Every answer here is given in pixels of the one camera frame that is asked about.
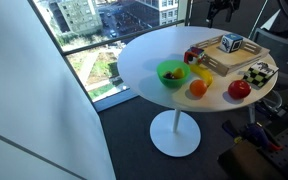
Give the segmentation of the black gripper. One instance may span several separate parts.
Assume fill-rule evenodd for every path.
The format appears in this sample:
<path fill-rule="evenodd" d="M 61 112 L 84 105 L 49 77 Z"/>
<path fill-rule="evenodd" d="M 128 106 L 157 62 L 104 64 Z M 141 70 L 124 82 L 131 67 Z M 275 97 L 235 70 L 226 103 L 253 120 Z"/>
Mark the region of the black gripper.
<path fill-rule="evenodd" d="M 208 16 L 206 18 L 206 22 L 208 23 L 208 28 L 213 27 L 213 20 L 217 14 L 217 12 L 221 10 L 227 10 L 226 15 L 226 22 L 230 22 L 233 13 L 235 10 L 238 10 L 240 6 L 240 0 L 212 0 L 210 2 L 210 8 L 209 11 L 211 13 L 208 13 Z"/>

